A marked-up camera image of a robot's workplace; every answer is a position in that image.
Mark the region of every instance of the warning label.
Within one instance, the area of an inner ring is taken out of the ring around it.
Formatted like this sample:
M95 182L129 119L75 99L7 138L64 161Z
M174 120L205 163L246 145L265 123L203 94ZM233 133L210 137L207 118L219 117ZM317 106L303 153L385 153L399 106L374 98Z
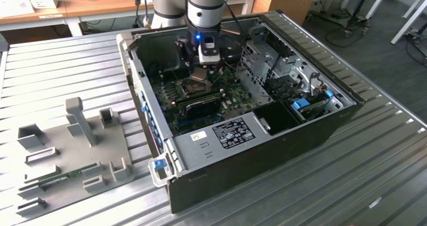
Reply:
M226 149L230 149L239 144L255 139L247 123L242 118L235 119L213 128L217 137Z

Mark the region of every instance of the metal slatted table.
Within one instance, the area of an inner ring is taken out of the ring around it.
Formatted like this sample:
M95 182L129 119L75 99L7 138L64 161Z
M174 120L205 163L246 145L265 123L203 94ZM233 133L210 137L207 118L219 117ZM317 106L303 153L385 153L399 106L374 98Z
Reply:
M147 169L151 153L122 72L115 33L16 44L0 66L0 219L22 221L14 204L19 175L11 129L66 124L64 98L81 96L85 115L121 112L137 179L24 225L425 225L425 123L291 20L274 21L367 100L323 146L219 197L171 214L169 195Z

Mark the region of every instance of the floor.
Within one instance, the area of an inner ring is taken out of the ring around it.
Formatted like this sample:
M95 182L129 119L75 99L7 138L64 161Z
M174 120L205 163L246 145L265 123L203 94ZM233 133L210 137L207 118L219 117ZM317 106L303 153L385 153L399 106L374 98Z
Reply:
M349 10L353 11L359 0L351 0ZM362 15L366 16L375 0L366 0ZM325 36L339 26L323 19L314 18L305 23L305 28L326 45L347 60L347 62L379 85L379 87L427 122L427 68L419 65L407 55L407 40L397 45L390 43L406 19L402 18L409 6L395 0L385 0L373 19L371 29L363 38L347 48L326 42ZM426 23L421 18L415 28ZM345 45L361 34L345 38L345 33L331 35L335 44ZM419 61L421 53L410 45L410 53Z

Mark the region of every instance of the green circuit board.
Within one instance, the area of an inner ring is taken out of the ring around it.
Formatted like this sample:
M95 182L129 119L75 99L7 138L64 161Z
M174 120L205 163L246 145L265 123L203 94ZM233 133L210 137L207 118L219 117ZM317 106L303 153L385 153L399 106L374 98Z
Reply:
M211 87L206 87L205 83L191 78L153 84L166 121L175 136L231 119L258 106L251 98L251 93L246 91L237 80L233 69L226 67L223 70L210 72L206 79L211 82ZM213 98L221 98L219 111L189 120L186 106Z

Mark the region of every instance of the blue latch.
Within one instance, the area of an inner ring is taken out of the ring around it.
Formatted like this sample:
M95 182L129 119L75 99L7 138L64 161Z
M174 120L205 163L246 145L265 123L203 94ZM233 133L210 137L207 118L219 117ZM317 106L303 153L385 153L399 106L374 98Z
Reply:
M331 98L331 97L334 96L334 92L333 92L331 90L327 90L327 91L326 91L326 96L327 96L329 98Z
M295 109L299 110L299 109L307 107L310 105L310 102L307 101L306 98L301 98L294 101L293 105L294 105Z
M169 166L169 163L167 163L167 160L166 160L165 158L154 161L154 169L155 169L155 170L161 170L161 169L163 169L166 166Z

